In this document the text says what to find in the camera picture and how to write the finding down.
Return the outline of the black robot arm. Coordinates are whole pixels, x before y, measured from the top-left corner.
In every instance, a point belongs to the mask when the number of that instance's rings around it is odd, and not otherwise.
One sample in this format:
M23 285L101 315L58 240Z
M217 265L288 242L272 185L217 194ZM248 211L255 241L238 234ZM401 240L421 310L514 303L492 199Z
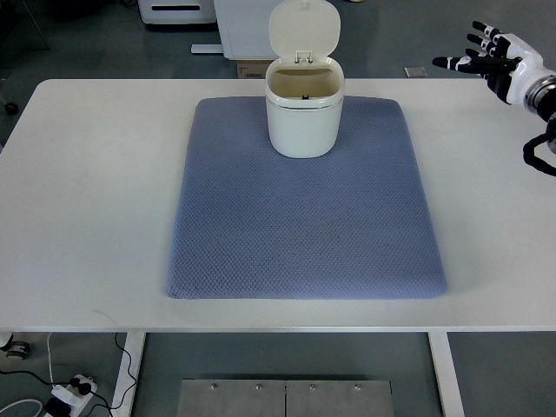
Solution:
M546 122L546 131L523 146L523 160L539 172L555 177L555 167L535 154L543 143L555 153L555 76L541 79L532 86L526 94L526 107Z

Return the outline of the black white robotic hand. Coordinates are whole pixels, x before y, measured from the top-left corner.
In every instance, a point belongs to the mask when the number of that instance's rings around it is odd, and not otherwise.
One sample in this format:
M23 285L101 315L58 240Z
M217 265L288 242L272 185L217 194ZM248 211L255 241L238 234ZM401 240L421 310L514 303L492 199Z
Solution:
M526 94L532 86L555 72L544 66L540 53L514 34L478 21L473 28L479 33L469 34L467 40L477 45L477 50L467 49L464 56L435 57L433 65L479 75L503 103L527 109Z

